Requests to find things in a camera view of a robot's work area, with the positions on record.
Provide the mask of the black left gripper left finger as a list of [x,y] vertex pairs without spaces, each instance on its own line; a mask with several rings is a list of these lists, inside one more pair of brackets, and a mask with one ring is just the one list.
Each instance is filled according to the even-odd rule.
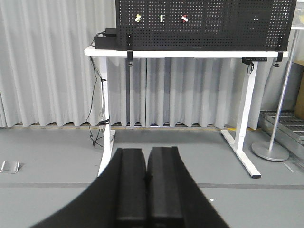
[[141,149],[118,148],[102,174],[36,228],[144,228],[146,165]]

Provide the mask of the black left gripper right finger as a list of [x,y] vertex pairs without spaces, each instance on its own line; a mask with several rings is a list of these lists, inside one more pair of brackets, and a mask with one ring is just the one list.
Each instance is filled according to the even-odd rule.
[[148,227],[229,227],[199,189],[177,147],[152,148],[147,176]]

